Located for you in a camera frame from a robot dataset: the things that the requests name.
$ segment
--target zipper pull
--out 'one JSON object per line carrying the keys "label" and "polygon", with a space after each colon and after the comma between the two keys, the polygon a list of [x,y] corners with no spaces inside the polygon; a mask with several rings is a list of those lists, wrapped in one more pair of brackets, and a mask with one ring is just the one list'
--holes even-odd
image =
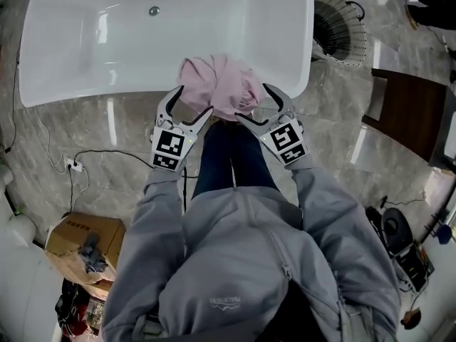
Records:
{"label": "zipper pull", "polygon": [[293,274],[291,273],[291,268],[287,264],[282,265],[282,270],[284,271],[284,275],[288,281],[293,278]]}

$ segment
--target pink towel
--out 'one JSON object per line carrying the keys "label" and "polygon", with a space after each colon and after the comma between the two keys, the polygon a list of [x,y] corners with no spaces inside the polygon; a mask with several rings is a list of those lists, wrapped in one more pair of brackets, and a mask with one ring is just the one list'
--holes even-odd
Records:
{"label": "pink towel", "polygon": [[177,81],[185,86],[180,100],[189,107],[201,113],[213,105],[213,115],[230,121],[237,121],[235,113],[250,114],[264,98],[253,70],[227,54],[186,58]]}

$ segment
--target cardboard box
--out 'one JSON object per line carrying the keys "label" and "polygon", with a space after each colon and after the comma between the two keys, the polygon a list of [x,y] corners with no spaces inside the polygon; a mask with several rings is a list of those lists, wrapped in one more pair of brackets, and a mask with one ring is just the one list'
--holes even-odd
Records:
{"label": "cardboard box", "polygon": [[[103,273],[87,274],[78,250],[86,242],[87,236],[93,232],[99,237],[97,248],[108,267]],[[125,226],[119,219],[71,213],[51,231],[44,252],[69,281],[82,286],[95,284],[101,280],[114,281],[124,235]]]}
{"label": "cardboard box", "polygon": [[106,301],[106,298],[108,297],[108,294],[109,294],[109,291],[110,291],[112,285],[113,285],[112,281],[101,280],[96,284],[82,285],[82,287],[91,296],[94,296],[97,299]]}

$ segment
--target bathtub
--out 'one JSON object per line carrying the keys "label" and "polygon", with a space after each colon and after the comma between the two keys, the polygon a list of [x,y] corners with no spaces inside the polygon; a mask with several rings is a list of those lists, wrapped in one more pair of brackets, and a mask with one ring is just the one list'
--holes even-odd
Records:
{"label": "bathtub", "polygon": [[177,85],[183,58],[211,53],[242,59],[263,82],[293,98],[309,79],[313,4],[30,0],[21,44],[21,99],[30,107],[88,95],[166,91]]}

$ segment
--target white wall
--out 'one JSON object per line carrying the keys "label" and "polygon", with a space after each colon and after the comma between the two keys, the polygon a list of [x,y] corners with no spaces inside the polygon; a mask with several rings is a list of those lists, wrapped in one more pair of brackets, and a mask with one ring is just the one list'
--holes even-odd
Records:
{"label": "white wall", "polygon": [[0,199],[0,323],[13,342],[54,342],[60,328],[54,306],[61,295],[62,276],[41,249],[14,247],[4,231],[11,216]]}
{"label": "white wall", "polygon": [[[456,242],[441,245],[431,236],[424,243],[424,248],[435,267],[430,276],[429,285],[416,301],[414,308],[421,309],[421,323],[411,331],[400,326],[399,342],[429,341],[445,319],[456,310]],[[403,310],[410,308],[410,296],[405,296]]]}

